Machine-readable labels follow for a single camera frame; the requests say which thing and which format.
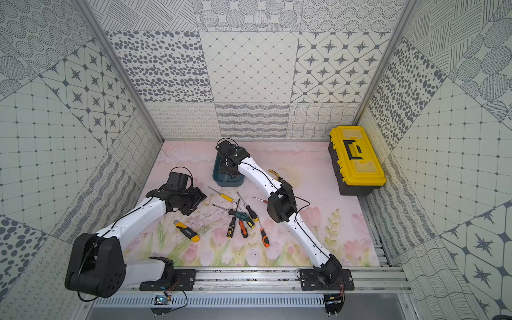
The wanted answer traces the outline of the purple clear handle screwdriver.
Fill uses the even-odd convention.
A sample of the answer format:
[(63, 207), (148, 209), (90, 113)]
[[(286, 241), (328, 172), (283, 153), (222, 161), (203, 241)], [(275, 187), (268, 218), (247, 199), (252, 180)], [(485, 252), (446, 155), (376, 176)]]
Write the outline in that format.
[(261, 199), (261, 198), (258, 198), (258, 197), (253, 197), (253, 198), (256, 199), (257, 201), (260, 201), (262, 203), (268, 204), (268, 200), (264, 200), (264, 199)]

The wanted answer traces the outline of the black yellow collar screwdriver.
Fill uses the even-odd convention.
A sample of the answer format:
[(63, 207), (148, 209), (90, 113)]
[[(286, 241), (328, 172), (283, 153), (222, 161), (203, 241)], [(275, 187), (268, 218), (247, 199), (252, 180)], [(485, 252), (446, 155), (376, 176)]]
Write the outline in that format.
[(237, 202), (237, 207), (235, 209), (228, 210), (228, 213), (231, 216), (231, 222), (230, 222), (228, 230), (227, 230), (227, 238), (228, 239), (231, 239), (234, 234), (235, 225), (237, 223), (237, 216), (236, 216), (235, 212), (238, 210), (238, 207), (239, 207), (239, 202)]

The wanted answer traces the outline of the orange black handle screwdriver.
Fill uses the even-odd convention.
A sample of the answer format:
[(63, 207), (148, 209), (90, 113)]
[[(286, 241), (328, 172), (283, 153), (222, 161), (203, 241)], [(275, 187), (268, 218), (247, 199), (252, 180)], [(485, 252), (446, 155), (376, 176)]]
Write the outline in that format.
[(265, 248), (269, 248), (270, 247), (270, 242), (269, 242), (268, 236), (267, 236), (267, 234), (265, 232), (265, 229), (263, 228), (263, 225), (261, 224), (261, 220), (260, 219), (258, 219), (258, 226), (259, 226), (259, 230), (260, 230), (260, 233), (261, 233), (263, 245), (264, 245)]

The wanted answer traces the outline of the black yellow tip screwdriver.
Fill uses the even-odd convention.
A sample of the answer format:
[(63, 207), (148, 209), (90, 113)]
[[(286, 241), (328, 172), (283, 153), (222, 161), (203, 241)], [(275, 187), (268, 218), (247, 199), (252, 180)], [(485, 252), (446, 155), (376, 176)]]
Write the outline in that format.
[(241, 197), (241, 194), (238, 191), (237, 191), (237, 194), (238, 194), (240, 200), (242, 201), (242, 203), (244, 204), (245, 209), (249, 213), (249, 216), (252, 218), (252, 220), (253, 221), (259, 221), (257, 213), (254, 212), (254, 210), (247, 204), (247, 202)]

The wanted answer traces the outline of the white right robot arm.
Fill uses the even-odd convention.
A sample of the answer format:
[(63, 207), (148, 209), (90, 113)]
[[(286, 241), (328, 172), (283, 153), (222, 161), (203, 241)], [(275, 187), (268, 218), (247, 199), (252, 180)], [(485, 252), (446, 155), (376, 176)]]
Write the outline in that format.
[(247, 152), (230, 138), (222, 138), (215, 147), (221, 167), (229, 174), (242, 175), (267, 196), (267, 212), (276, 223), (283, 223), (305, 250), (318, 282), (325, 289), (341, 285), (343, 267), (336, 256), (314, 236), (297, 208), (293, 187), (283, 179), (276, 180), (265, 172)]

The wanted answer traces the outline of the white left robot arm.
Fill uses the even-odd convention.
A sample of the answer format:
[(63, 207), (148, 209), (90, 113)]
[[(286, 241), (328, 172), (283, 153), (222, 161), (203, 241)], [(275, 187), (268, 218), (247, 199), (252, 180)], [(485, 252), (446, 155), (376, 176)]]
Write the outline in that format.
[(119, 289), (139, 285), (140, 290), (170, 290), (179, 278), (174, 262), (165, 257), (150, 257), (145, 261), (126, 262), (125, 248), (150, 224), (165, 214), (179, 211), (188, 216), (205, 200), (196, 187), (190, 171), (175, 167), (160, 188), (111, 225), (95, 233), (84, 233), (73, 243), (65, 276), (65, 288), (79, 296), (108, 298)]

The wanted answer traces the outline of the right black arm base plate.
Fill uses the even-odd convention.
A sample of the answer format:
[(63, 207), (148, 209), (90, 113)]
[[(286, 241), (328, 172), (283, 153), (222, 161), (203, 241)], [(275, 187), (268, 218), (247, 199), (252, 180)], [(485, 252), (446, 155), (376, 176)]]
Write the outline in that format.
[(327, 277), (321, 277), (319, 268), (299, 269), (296, 272), (302, 291), (334, 290), (353, 291), (353, 277), (349, 269), (342, 269), (333, 283), (328, 283)]

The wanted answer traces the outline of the orange handle short screwdriver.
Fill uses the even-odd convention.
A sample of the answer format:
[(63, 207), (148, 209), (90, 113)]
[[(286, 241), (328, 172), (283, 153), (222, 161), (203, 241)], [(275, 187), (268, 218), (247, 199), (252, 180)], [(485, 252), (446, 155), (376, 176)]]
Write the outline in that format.
[(241, 219), (241, 216), (242, 216), (242, 213), (236, 209), (236, 212), (238, 213), (238, 216), (239, 216), (239, 226), (240, 226), (240, 229), (241, 229), (241, 234), (243, 236), (244, 239), (248, 238), (248, 232), (247, 232), (247, 229), (244, 225), (244, 220)]

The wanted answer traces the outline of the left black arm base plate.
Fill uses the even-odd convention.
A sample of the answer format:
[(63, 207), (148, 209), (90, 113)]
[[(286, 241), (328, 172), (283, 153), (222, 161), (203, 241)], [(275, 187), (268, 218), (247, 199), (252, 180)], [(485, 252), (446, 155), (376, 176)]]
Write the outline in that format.
[(165, 290), (183, 290), (192, 291), (196, 269), (173, 269), (166, 270), (159, 280), (145, 281), (140, 283), (140, 291), (165, 291)]

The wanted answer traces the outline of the small yellow handle screwdriver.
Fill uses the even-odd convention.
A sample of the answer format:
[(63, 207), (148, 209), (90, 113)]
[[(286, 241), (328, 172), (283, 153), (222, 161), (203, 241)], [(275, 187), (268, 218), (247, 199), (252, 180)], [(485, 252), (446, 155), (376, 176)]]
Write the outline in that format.
[(217, 193), (219, 196), (221, 196), (224, 200), (226, 201), (229, 201), (230, 203), (233, 202), (233, 199), (231, 197), (229, 197), (227, 194), (223, 193), (223, 192), (220, 192), (216, 189), (213, 189), (212, 187), (208, 186), (208, 188), (212, 191), (214, 191), (215, 193)]

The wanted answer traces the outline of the teal plastic storage box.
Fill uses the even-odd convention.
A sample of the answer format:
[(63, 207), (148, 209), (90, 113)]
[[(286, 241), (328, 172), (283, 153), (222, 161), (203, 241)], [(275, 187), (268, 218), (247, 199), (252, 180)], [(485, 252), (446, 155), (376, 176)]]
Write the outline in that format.
[(240, 187), (245, 177), (243, 175), (232, 176), (221, 171), (221, 157), (216, 156), (212, 177), (214, 182), (220, 187)]

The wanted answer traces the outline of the green black handle screwdriver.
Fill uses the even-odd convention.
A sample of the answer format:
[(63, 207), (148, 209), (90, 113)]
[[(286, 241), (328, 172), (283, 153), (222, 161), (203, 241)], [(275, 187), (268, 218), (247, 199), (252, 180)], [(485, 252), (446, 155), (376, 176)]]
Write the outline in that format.
[(213, 206), (218, 207), (218, 208), (228, 212), (230, 215), (232, 215), (233, 217), (235, 217), (237, 219), (240, 219), (241, 221), (245, 221), (250, 228), (255, 227), (254, 221), (246, 213), (236, 211), (234, 209), (226, 209), (226, 208), (220, 207), (218, 205), (213, 205)]

